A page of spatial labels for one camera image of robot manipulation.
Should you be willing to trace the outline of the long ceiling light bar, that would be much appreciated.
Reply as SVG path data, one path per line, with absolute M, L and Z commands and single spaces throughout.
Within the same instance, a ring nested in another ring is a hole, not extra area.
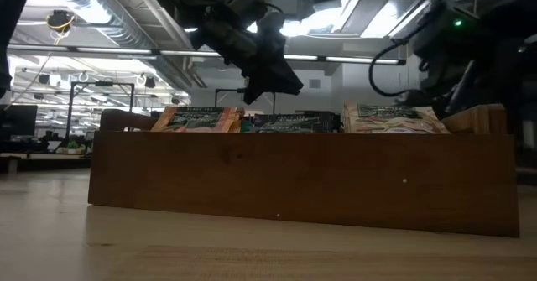
M 138 57 L 148 56 L 181 56 L 181 57 L 199 57 L 199 58 L 221 58 L 217 52 L 197 51 L 197 50 L 160 50 L 160 49 L 121 49 L 121 48 L 103 48 L 103 47 L 80 47 L 80 46 L 60 46 L 46 44 L 9 44 L 7 50 L 12 51 L 30 51 L 30 52 L 47 52 L 47 53 L 84 53 L 100 55 L 134 55 Z M 289 55 L 284 54 L 286 60 L 292 61 L 311 61 L 311 62 L 328 62 L 328 63 L 345 63 L 345 64 L 368 64 L 373 61 L 368 57 L 356 56 L 326 56 L 326 55 Z

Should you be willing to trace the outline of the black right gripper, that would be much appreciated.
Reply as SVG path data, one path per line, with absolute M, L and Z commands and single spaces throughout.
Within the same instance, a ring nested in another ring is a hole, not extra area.
M 503 10 L 481 16 L 454 3 L 440 1 L 419 21 L 412 48 L 427 73 L 417 89 L 396 97 L 407 107 L 438 107 L 450 117 L 466 105 L 501 103 L 501 85 L 491 75 L 494 51 L 503 35 Z

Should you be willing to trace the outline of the silver ventilation duct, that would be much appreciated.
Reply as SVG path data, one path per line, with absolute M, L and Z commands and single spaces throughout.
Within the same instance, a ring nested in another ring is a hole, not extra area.
M 95 24 L 98 31 L 121 48 L 157 49 L 159 47 L 118 0 L 64 1 L 78 17 Z M 149 60 L 148 63 L 174 88 L 189 91 L 192 86 L 203 87 L 205 85 L 196 72 L 188 67 L 190 64 L 188 58 L 172 59 L 160 56 L 155 60 Z

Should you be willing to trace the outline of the background office desk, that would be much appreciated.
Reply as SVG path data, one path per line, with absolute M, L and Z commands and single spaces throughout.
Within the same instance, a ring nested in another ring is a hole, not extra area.
M 0 154 L 0 174 L 90 167 L 91 158 L 79 154 Z

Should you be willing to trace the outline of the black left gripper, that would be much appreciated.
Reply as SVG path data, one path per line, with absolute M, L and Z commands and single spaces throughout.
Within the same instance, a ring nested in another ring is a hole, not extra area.
M 248 79 L 243 101 L 251 105 L 265 92 L 298 96 L 304 87 L 284 59 L 280 33 L 285 15 L 278 8 L 192 8 L 190 41 L 206 45 Z

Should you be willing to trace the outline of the black computer monitor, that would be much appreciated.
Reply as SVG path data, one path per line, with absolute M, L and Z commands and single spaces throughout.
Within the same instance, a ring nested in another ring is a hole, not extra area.
M 37 106 L 0 105 L 0 139 L 33 136 L 37 111 Z

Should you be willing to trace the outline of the wooden tea organizer box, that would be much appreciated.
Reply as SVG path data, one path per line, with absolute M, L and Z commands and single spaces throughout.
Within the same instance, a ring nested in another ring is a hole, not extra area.
M 505 134 L 99 131 L 94 206 L 519 235 Z

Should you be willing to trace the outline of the orange tea packet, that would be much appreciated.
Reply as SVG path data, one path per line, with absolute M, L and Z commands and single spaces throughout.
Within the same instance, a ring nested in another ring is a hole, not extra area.
M 236 107 L 166 107 L 152 132 L 238 133 L 240 113 Z

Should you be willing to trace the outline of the black aluminium table frame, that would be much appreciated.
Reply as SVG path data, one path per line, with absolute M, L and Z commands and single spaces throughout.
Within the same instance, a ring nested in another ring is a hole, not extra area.
M 0 99 L 10 90 L 7 48 L 27 0 L 0 0 Z

